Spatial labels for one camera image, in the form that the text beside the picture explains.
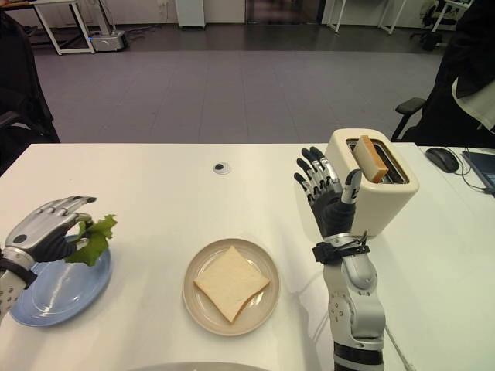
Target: slice of bread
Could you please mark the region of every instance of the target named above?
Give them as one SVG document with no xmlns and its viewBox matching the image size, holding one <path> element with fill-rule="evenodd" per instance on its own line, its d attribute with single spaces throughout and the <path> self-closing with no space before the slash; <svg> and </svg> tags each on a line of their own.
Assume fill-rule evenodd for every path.
<svg viewBox="0 0 495 371">
<path fill-rule="evenodd" d="M 367 135 L 361 135 L 353 150 L 354 158 L 363 171 L 364 176 L 372 183 L 379 183 L 387 174 L 388 167 L 385 165 L 373 142 Z"/>
<path fill-rule="evenodd" d="M 233 246 L 194 280 L 230 323 L 234 323 L 247 302 L 269 283 L 270 280 Z"/>
</svg>

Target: silver robotic hand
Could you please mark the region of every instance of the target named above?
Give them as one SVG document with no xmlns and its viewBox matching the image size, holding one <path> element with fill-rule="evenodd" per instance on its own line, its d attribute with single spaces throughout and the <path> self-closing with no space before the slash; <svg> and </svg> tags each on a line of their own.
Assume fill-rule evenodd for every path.
<svg viewBox="0 0 495 371">
<path fill-rule="evenodd" d="M 377 272 L 368 258 L 366 233 L 350 235 L 361 171 L 353 170 L 340 184 L 328 159 L 317 148 L 303 149 L 297 164 L 307 176 L 301 184 L 323 237 L 313 248 L 316 261 L 324 264 L 329 292 L 329 317 L 334 341 L 336 371 L 384 369 L 385 314 L 377 296 Z"/>
<path fill-rule="evenodd" d="M 36 279 L 31 271 L 35 262 L 63 259 L 87 245 L 85 238 L 66 241 L 66 234 L 80 221 L 87 226 L 93 223 L 90 215 L 75 211 L 94 201 L 94 197 L 71 196 L 47 203 L 30 213 L 7 236 L 0 251 L 0 321 L 22 290 Z"/>
</svg>

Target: green lettuce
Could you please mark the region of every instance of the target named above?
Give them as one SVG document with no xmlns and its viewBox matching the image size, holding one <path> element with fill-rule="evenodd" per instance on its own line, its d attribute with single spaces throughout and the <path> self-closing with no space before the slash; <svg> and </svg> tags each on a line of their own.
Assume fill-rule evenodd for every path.
<svg viewBox="0 0 495 371">
<path fill-rule="evenodd" d="M 115 215 L 106 215 L 104 219 L 98 220 L 86 229 L 86 223 L 79 223 L 79 233 L 72 242 L 80 240 L 83 236 L 89 240 L 86 247 L 76 251 L 74 254 L 65 258 L 66 263 L 85 263 L 89 267 L 93 267 L 96 260 L 102 255 L 105 249 L 108 248 L 108 240 L 112 238 L 111 229 L 117 224 L 114 219 Z"/>
</svg>

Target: blue plate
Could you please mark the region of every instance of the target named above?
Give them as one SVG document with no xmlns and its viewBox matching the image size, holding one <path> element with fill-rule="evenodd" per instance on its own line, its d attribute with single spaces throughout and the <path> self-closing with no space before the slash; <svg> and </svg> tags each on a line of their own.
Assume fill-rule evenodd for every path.
<svg viewBox="0 0 495 371">
<path fill-rule="evenodd" d="M 51 326 L 83 311 L 105 289 L 111 276 L 111 255 L 106 249 L 93 267 L 58 260 L 38 263 L 32 271 L 38 278 L 20 294 L 10 314 L 26 326 Z"/>
</svg>

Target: white table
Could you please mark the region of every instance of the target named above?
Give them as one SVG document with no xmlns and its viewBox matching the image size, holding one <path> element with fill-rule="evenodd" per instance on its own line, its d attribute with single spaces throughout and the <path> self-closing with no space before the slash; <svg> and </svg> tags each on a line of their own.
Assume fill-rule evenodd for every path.
<svg viewBox="0 0 495 371">
<path fill-rule="evenodd" d="M 388 27 L 388 26 L 384 25 L 384 19 L 385 19 L 385 16 L 387 15 L 388 9 L 390 8 L 392 1 L 394 1 L 394 0 L 387 0 L 387 4 L 385 4 L 384 11 L 381 13 L 380 21 L 377 25 L 377 27 L 379 29 L 383 29 L 389 35 L 391 35 L 394 32 L 395 26 L 397 25 L 397 22 L 399 20 L 399 17 L 401 16 L 402 10 L 404 9 L 405 4 L 408 0 L 402 0 L 401 7 L 399 8 L 397 14 L 395 15 L 394 21 L 392 22 L 391 26 Z M 335 9 L 336 3 L 337 3 L 337 0 L 332 0 L 332 6 L 330 8 L 328 23 L 326 25 L 329 26 L 330 28 L 332 28 L 335 31 L 335 33 L 338 33 L 339 28 L 340 28 L 340 22 L 342 21 L 343 10 L 346 7 L 347 0 L 342 0 L 342 6 L 340 7 L 339 17 L 337 18 L 337 22 L 334 23 L 334 22 L 332 22 L 332 16 L 333 16 L 333 10 Z"/>
<path fill-rule="evenodd" d="M 418 371 L 492 369 L 495 201 L 442 174 L 414 145 L 397 146 L 421 188 L 370 241 L 388 325 Z M 333 369 L 322 266 L 310 250 L 319 234 L 292 180 L 301 148 L 33 145 L 0 178 L 0 236 L 47 200 L 97 196 L 84 210 L 117 214 L 114 270 L 103 295 L 70 322 L 28 328 L 6 317 L 0 370 L 127 370 L 199 360 Z M 218 162 L 232 172 L 214 174 Z M 273 316 L 236 338 L 203 330 L 181 298 L 194 254 L 226 237 L 265 248 L 282 279 Z M 387 370 L 403 369 L 388 338 L 384 358 Z"/>
</svg>

